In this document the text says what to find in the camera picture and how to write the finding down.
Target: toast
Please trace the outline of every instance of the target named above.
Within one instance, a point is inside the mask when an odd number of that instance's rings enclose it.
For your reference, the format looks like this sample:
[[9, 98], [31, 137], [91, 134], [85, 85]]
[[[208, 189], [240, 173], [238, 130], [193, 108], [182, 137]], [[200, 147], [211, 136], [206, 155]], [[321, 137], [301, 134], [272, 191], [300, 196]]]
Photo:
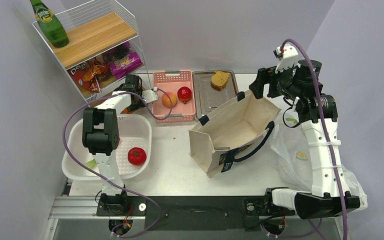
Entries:
[[229, 73], [223, 71], [215, 71], [215, 74], [211, 77], [211, 86], [217, 90], [222, 90], [226, 87], [229, 80]]

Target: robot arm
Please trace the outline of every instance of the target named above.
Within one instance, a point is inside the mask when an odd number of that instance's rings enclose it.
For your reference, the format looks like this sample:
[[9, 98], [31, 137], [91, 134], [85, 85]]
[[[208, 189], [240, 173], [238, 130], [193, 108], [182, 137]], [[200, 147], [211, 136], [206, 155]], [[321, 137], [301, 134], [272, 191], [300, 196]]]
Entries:
[[[268, 97], [284, 96], [293, 101], [291, 109], [298, 113], [299, 124], [308, 141], [311, 166], [311, 192], [297, 191], [288, 188], [270, 188], [267, 194], [271, 196], [275, 206], [295, 210], [302, 219], [326, 218], [341, 214], [341, 200], [335, 178], [334, 168], [338, 169], [342, 183], [347, 211], [360, 207], [358, 196], [352, 196], [343, 177], [341, 159], [338, 147], [341, 141], [337, 137], [338, 112], [335, 99], [331, 95], [321, 93], [323, 85], [318, 83], [322, 109], [329, 137], [327, 142], [320, 121], [315, 87], [310, 69], [304, 60], [295, 62], [298, 52], [295, 47], [286, 44], [281, 54], [278, 47], [274, 54], [280, 62], [277, 66], [258, 70], [256, 80], [249, 86], [257, 99], [263, 97], [264, 85], [269, 84]], [[319, 76], [322, 64], [311, 60], [316, 76]], [[329, 145], [333, 147], [336, 166], [332, 164]]]
[[[117, 115], [130, 107], [132, 102], [136, 100], [130, 94], [121, 94], [127, 91], [141, 95], [146, 103], [158, 100], [156, 89], [142, 91], [139, 77], [128, 75], [126, 83], [122, 85], [120, 90], [116, 89], [112, 93], [112, 95], [118, 96], [107, 99], [97, 107], [88, 107], [83, 112], [83, 146], [88, 148], [93, 155], [99, 172], [118, 186], [124, 186], [124, 184], [119, 175], [115, 155], [120, 141]], [[102, 193], [106, 196], [117, 196], [122, 194], [122, 190], [104, 181]]]

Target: white basket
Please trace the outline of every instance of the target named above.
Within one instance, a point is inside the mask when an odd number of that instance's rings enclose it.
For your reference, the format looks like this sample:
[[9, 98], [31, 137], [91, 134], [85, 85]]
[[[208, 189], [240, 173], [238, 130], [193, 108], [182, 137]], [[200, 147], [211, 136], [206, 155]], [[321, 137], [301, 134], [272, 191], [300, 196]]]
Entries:
[[[117, 117], [117, 122], [118, 132], [121, 138], [115, 154], [118, 172], [123, 180], [132, 178], [135, 178], [135, 180], [139, 179], [140, 177], [137, 176], [144, 175], [143, 172], [150, 161], [152, 139], [150, 122], [145, 117], [137, 114], [121, 114]], [[89, 153], [89, 150], [83, 146], [82, 132], [83, 119], [78, 121], [71, 129], [68, 138], [68, 148], [80, 162], [85, 164], [92, 160], [93, 157], [92, 154]], [[128, 151], [134, 147], [142, 148], [146, 152], [146, 161], [142, 166], [132, 165], [127, 160]], [[93, 170], [99, 173], [97, 166], [95, 166]], [[67, 178], [72, 180], [95, 181], [101, 179], [79, 166], [67, 152], [65, 152], [62, 159], [62, 171]]]

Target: white wall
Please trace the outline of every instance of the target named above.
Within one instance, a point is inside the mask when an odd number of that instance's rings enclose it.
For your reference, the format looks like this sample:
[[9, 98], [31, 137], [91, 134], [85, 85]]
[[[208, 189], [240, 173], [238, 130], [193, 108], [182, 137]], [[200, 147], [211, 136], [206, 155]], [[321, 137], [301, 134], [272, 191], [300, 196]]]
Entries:
[[42, 237], [65, 181], [63, 122], [82, 102], [34, 20], [29, 1], [0, 0], [0, 240]]
[[[88, 0], [61, 0], [67, 9]], [[272, 66], [273, 46], [307, 49], [334, 0], [118, 0], [137, 19], [150, 70]]]
[[384, 1], [336, 0], [308, 54], [337, 102], [341, 161], [368, 195], [349, 214], [351, 236], [384, 239]]

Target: pink plastic basket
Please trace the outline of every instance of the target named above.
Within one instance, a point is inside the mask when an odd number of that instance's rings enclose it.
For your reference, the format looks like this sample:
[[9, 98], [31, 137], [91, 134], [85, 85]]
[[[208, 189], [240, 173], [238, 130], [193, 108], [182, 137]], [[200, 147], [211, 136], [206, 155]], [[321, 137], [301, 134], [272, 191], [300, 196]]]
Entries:
[[[153, 85], [165, 92], [172, 92], [176, 95], [181, 87], [188, 87], [192, 90], [192, 99], [186, 104], [177, 99], [176, 106], [173, 107], [170, 117], [166, 120], [156, 120], [157, 123], [174, 123], [174, 122], [190, 122], [195, 119], [195, 98], [194, 98], [194, 85], [192, 83], [191, 70], [179, 71], [157, 71], [153, 73]], [[163, 93], [158, 91], [158, 98], [161, 99]], [[165, 107], [161, 100], [153, 103], [152, 113], [163, 118], [169, 114], [170, 109]]]

